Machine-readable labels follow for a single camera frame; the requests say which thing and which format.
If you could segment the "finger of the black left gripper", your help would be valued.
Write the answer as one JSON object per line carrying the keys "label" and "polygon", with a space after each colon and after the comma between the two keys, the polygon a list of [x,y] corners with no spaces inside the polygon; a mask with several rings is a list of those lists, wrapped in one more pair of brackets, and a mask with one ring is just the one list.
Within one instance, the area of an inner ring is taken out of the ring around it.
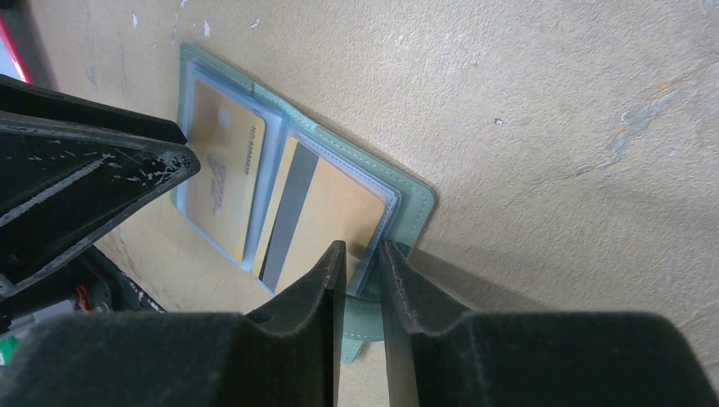
{"label": "finger of the black left gripper", "polygon": [[1,296],[53,274],[197,174],[184,142],[1,114]]}
{"label": "finger of the black left gripper", "polygon": [[95,103],[1,76],[1,110],[122,131],[139,137],[184,144],[186,137],[171,120]]}

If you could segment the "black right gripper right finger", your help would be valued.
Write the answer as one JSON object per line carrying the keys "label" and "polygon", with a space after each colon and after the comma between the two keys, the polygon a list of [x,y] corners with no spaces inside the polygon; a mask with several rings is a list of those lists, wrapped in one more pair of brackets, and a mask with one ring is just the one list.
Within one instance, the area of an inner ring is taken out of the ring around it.
{"label": "black right gripper right finger", "polygon": [[633,312],[470,309],[385,241],[382,322],[393,406],[715,406],[688,341]]}

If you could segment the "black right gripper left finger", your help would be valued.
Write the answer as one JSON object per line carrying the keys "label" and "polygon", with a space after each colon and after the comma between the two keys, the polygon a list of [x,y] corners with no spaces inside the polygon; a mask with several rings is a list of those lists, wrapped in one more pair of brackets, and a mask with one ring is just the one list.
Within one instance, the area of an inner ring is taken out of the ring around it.
{"label": "black right gripper left finger", "polygon": [[32,328],[4,406],[334,406],[346,246],[246,315],[73,313]]}

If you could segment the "green leather card holder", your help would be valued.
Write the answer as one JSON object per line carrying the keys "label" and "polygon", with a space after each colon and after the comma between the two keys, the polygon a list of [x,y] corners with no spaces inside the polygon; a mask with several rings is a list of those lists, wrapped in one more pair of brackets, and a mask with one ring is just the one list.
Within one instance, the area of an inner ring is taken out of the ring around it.
{"label": "green leather card holder", "polygon": [[271,294],[336,240],[347,254],[341,360],[380,342],[377,250],[410,254],[434,210],[425,183],[326,129],[202,48],[180,48],[177,120],[202,168],[172,194],[184,220]]}

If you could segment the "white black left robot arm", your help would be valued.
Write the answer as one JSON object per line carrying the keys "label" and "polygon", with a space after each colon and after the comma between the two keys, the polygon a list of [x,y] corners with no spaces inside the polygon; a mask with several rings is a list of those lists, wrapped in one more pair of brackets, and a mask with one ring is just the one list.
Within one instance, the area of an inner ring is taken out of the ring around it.
{"label": "white black left robot arm", "polygon": [[1,79],[1,330],[48,306],[148,309],[96,242],[200,170],[170,120]]}

